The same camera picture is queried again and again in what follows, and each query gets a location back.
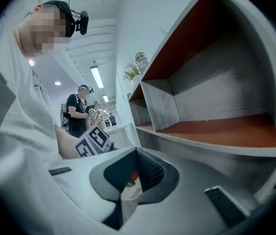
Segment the wooden shelf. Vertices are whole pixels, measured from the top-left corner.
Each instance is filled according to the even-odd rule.
[[[159,132],[152,123],[136,127],[159,137],[214,151],[276,157],[276,127],[267,114],[210,121],[183,121]]]
[[[208,164],[264,199],[276,183],[276,31],[250,1],[192,0],[129,105],[144,147]]]
[[[128,98],[128,101],[132,101],[132,100],[137,100],[137,99],[142,99],[143,98],[143,93],[142,93],[142,89],[141,89],[141,85],[140,83],[134,88],[133,92],[131,93],[131,95]]]

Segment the vr headset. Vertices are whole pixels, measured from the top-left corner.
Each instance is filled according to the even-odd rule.
[[[78,13],[70,9],[69,3],[58,1],[58,0],[51,0],[43,4],[55,5],[60,9],[62,13],[65,13],[67,18],[66,37],[71,37],[74,31],[80,31],[80,34],[82,35],[85,35],[87,33],[87,27],[88,27],[88,21],[89,21],[89,16],[87,11],[83,10],[82,12]]]
[[[90,91],[90,93],[93,93],[93,87],[88,87],[88,86],[85,85],[85,84],[79,86],[78,89],[80,89],[80,87],[85,87],[88,91]]]

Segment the ceiling light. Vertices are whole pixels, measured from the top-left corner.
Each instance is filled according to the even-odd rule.
[[[104,101],[109,102],[108,97],[106,95],[103,96]]]
[[[99,70],[98,70],[98,65],[90,67],[90,71],[92,72],[92,75],[93,75],[98,87],[100,89],[103,88],[103,84],[102,84],[101,77],[100,77]]]

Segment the red object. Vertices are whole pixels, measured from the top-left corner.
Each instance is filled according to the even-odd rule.
[[[134,172],[133,175],[132,175],[132,177],[131,177],[131,179],[132,179],[133,181],[136,181],[136,179],[137,179],[138,177],[139,177],[138,172]]]

